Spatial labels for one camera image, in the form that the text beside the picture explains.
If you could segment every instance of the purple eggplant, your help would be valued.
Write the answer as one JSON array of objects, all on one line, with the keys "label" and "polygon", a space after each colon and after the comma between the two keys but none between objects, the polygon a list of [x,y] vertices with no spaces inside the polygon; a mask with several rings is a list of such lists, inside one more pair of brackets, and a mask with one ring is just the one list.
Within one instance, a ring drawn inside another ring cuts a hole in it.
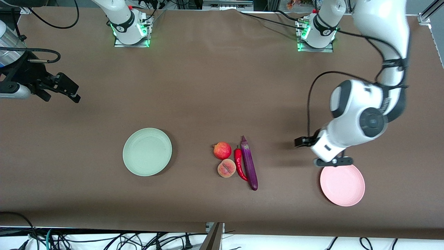
[{"label": "purple eggplant", "polygon": [[242,158],[244,160],[245,172],[248,178],[248,183],[251,189],[256,191],[258,189],[258,177],[256,176],[256,170],[254,169],[253,157],[251,157],[251,150],[248,146],[248,142],[245,136],[242,136],[241,141]]}]

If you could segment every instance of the table surface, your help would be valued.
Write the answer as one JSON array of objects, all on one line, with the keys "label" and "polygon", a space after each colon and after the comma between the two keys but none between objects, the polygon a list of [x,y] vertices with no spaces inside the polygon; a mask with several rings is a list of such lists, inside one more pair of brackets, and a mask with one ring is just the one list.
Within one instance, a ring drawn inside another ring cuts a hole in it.
[{"label": "table surface", "polygon": [[[75,19],[73,8],[38,13],[58,25]],[[381,59],[365,40],[338,34],[334,53],[298,52],[294,29],[235,10],[167,11],[150,48],[114,48],[106,21],[96,8],[81,8],[79,23],[67,30],[21,17],[28,46],[59,51],[62,59],[47,70],[67,74],[82,99],[75,104],[54,93],[48,103],[1,100],[2,210],[37,226],[203,231],[203,222],[222,221],[249,234],[443,238],[444,71],[429,29],[415,17],[405,113],[377,140],[347,149],[366,183],[352,207],[323,196],[315,155],[293,148],[293,139],[306,135],[315,76],[376,75]],[[341,27],[357,32],[350,16]],[[329,96],[345,79],[317,83],[313,131],[331,120]],[[122,149],[147,127],[164,131],[174,152],[161,173],[139,177],[125,168]],[[235,147],[242,135],[258,191],[217,174],[211,145]],[[8,223],[23,224],[0,218]]]}]

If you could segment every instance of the metal rod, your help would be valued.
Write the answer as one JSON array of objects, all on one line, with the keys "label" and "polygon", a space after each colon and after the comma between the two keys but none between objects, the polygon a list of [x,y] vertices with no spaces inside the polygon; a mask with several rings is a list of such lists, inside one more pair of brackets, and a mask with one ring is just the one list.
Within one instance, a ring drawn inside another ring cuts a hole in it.
[{"label": "metal rod", "polygon": [[421,20],[429,19],[444,5],[444,0],[434,0],[423,12],[419,14]]}]

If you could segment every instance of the gray floor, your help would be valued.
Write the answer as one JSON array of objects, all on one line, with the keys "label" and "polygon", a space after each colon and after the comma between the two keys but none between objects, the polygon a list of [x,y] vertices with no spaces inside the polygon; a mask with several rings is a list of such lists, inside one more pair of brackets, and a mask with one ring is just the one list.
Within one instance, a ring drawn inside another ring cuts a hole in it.
[{"label": "gray floor", "polygon": [[[425,10],[433,0],[407,0],[407,14],[418,14]],[[49,0],[50,5],[74,6],[73,0]],[[80,7],[97,7],[91,0],[77,0]],[[444,8],[441,8],[430,18],[432,24],[432,32],[438,50],[444,56]]]}]

